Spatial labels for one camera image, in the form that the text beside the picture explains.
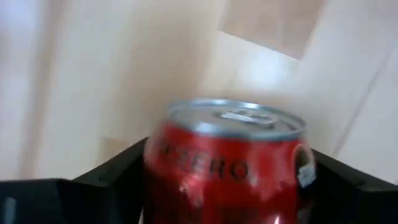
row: white label sticker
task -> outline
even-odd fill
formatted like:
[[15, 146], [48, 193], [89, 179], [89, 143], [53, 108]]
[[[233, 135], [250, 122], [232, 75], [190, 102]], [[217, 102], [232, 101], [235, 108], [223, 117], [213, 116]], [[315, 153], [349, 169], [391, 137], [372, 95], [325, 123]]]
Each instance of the white label sticker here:
[[310, 185], [317, 178], [317, 174], [315, 172], [315, 164], [309, 163], [298, 170], [298, 181], [300, 182], [301, 187], [306, 187]]

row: can rim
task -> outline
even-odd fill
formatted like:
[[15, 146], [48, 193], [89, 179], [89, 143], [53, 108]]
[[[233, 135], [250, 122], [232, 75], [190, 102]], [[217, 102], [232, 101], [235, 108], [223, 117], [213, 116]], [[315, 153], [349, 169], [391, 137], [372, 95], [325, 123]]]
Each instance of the can rim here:
[[168, 118], [170, 115], [180, 108], [186, 108], [188, 106], [236, 106], [238, 108], [249, 108], [249, 109], [258, 109], [268, 111], [270, 113], [275, 113], [291, 119], [297, 122], [300, 126], [296, 127], [295, 131], [289, 132], [274, 132], [274, 133], [247, 133], [247, 132], [239, 132], [239, 131], [230, 131], [224, 128], [219, 127], [216, 124], [210, 124], [207, 122], [199, 122], [196, 124], [187, 124], [181, 121], [176, 121], [175, 119], [168, 119], [171, 120], [178, 126], [181, 126], [185, 129], [193, 131], [199, 134], [207, 134], [210, 136], [217, 136], [221, 138], [234, 138], [234, 139], [250, 139], [250, 140], [268, 140], [268, 141], [280, 141], [280, 140], [290, 140], [290, 139], [297, 139], [303, 135], [305, 121], [302, 118], [299, 118], [296, 115], [291, 113], [278, 110], [271, 106], [260, 105], [257, 103], [250, 103], [244, 101], [237, 101], [237, 100], [226, 100], [226, 99], [211, 99], [211, 98], [199, 98], [195, 100], [181, 100], [169, 105], [167, 109], [167, 116]]

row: aluminum can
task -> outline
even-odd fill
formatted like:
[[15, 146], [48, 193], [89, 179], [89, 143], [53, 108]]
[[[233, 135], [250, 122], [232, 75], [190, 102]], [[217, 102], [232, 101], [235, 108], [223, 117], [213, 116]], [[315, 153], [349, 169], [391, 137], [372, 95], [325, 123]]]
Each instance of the aluminum can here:
[[304, 126], [255, 103], [170, 105], [144, 151], [144, 223], [296, 223], [316, 178]]

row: metal top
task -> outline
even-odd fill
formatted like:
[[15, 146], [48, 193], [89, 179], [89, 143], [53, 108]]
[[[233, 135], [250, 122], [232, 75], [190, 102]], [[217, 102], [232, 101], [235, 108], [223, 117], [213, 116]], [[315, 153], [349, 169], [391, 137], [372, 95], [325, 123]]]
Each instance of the metal top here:
[[183, 100], [168, 109], [168, 120], [200, 134], [226, 138], [299, 138], [305, 122], [275, 108], [222, 99]]

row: printed lettering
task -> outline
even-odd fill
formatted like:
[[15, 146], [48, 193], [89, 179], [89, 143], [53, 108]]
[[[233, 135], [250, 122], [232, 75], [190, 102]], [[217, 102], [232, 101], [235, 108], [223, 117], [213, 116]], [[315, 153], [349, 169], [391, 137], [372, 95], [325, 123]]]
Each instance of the printed lettering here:
[[210, 174], [214, 174], [216, 170], [218, 171], [218, 176], [220, 179], [223, 178], [225, 169], [225, 161], [221, 159], [212, 159], [210, 162]]
[[231, 175], [235, 180], [243, 180], [249, 174], [248, 165], [243, 161], [234, 161], [231, 164]]

